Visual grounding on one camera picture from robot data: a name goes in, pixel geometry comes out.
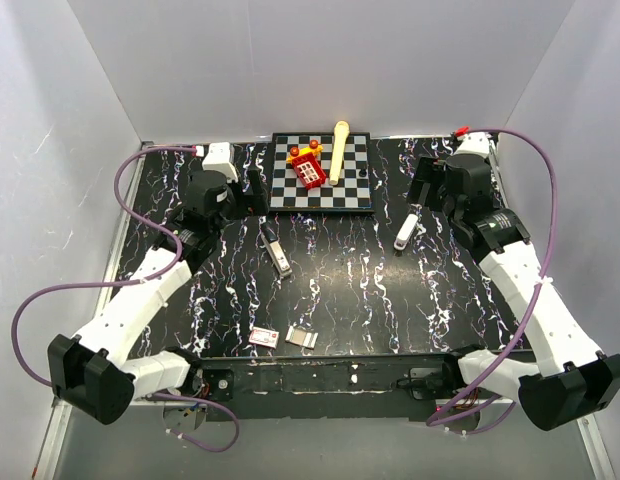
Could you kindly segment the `black base frame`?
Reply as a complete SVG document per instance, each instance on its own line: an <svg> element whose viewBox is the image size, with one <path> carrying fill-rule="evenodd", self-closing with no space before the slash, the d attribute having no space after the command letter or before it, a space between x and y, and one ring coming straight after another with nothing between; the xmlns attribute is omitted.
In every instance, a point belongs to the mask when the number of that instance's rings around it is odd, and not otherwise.
<svg viewBox="0 0 620 480"><path fill-rule="evenodd" d="M240 420L423 422L463 386L456 353L200 358L171 351L192 364L204 399Z"/></svg>

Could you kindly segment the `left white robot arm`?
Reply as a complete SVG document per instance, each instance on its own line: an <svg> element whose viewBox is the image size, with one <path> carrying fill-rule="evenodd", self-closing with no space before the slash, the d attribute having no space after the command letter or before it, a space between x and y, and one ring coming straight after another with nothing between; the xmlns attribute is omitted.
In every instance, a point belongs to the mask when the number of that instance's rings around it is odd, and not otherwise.
<svg viewBox="0 0 620 480"><path fill-rule="evenodd" d="M234 220L264 216L267 193L257 168L242 185L219 171L191 175L185 202L167 222L133 276L113 300L71 338L57 335L48 346L56 397L104 425L116 421L138 398L170 390L183 400L203 389L203 367L178 348L131 359L137 338L169 298L214 252L223 228Z"/></svg>

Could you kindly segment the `yellow toy piece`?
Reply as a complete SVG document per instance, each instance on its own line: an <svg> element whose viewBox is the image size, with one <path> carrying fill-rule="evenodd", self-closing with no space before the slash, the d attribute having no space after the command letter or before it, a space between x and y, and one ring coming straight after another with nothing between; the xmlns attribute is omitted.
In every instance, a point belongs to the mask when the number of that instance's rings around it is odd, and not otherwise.
<svg viewBox="0 0 620 480"><path fill-rule="evenodd" d="M306 154L312 154L315 158L317 158L322 151L323 145L320 144L317 140L311 140L309 142L309 145L304 148L300 148L299 146L292 146L288 151L286 162L291 164L295 158Z"/></svg>

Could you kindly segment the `cream toy microphone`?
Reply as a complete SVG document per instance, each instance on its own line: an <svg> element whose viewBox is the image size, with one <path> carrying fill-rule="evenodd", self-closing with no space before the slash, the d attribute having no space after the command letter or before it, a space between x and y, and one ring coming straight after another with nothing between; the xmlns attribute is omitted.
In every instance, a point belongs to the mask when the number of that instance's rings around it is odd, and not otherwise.
<svg viewBox="0 0 620 480"><path fill-rule="evenodd" d="M329 183L331 186L336 186L339 183L344 161L346 140L349 134L350 126L348 122L340 120L335 124L333 130L333 147L329 172Z"/></svg>

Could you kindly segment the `white plastic stapler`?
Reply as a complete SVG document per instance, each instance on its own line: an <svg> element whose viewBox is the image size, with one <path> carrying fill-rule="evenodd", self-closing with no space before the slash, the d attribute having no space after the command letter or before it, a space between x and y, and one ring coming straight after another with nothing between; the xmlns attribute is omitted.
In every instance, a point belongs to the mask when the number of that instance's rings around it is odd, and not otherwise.
<svg viewBox="0 0 620 480"><path fill-rule="evenodd" d="M407 215L395 237L394 249L396 251L403 251L406 248L415 231L417 222L418 217L416 214L411 213Z"/></svg>

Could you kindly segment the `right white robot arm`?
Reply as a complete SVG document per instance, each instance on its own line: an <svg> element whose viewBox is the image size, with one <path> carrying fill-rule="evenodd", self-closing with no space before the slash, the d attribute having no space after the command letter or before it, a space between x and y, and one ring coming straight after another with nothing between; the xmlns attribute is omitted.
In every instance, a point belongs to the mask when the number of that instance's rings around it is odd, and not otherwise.
<svg viewBox="0 0 620 480"><path fill-rule="evenodd" d="M464 418L459 402L475 390L522 407L549 431L605 409L620 390L620 354L608 355L579 326L547 274L556 228L539 258L517 214L494 201L487 132L463 127L447 159L422 157L409 197L442 212L458 244L492 281L518 327L499 354L470 346L444 356L440 371L409 382L411 391L449 393L427 419L438 426Z"/></svg>

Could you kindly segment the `grey metal stapler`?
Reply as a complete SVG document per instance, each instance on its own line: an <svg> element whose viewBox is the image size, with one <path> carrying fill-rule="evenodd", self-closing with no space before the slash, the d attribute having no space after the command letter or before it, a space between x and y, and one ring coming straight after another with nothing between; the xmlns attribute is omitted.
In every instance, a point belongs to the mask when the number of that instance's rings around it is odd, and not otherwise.
<svg viewBox="0 0 620 480"><path fill-rule="evenodd" d="M266 250L281 278L291 275L290 263L281 247L279 237L269 222L264 222L260 227L260 235Z"/></svg>

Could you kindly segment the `red white staple box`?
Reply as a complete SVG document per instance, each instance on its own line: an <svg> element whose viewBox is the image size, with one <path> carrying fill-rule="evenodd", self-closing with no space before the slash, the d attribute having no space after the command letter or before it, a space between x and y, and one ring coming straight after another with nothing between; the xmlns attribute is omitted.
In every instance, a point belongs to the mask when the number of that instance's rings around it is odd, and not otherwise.
<svg viewBox="0 0 620 480"><path fill-rule="evenodd" d="M279 341L279 332L260 327L254 327L249 336L249 342L254 345L275 349Z"/></svg>

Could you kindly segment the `red toy brick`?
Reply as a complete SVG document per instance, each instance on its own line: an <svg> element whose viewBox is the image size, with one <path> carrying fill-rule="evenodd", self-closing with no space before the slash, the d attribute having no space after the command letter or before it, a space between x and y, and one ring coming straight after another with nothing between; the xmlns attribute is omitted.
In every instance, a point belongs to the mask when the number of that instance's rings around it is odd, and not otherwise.
<svg viewBox="0 0 620 480"><path fill-rule="evenodd" d="M297 157L291 164L297 177L307 190L321 187L325 183L326 174L312 154Z"/></svg>

